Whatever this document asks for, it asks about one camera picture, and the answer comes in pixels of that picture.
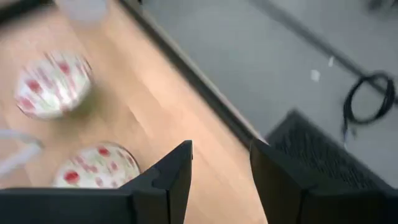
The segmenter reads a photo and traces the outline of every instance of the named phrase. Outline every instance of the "floral bowl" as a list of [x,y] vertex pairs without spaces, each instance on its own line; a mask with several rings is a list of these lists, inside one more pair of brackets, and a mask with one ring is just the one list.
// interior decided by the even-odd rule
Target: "floral bowl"
[[78,151],[57,171],[53,187],[119,188],[141,173],[127,149],[102,142]]
[[78,55],[51,53],[26,66],[15,98],[27,116],[52,119],[74,110],[91,90],[91,68]]

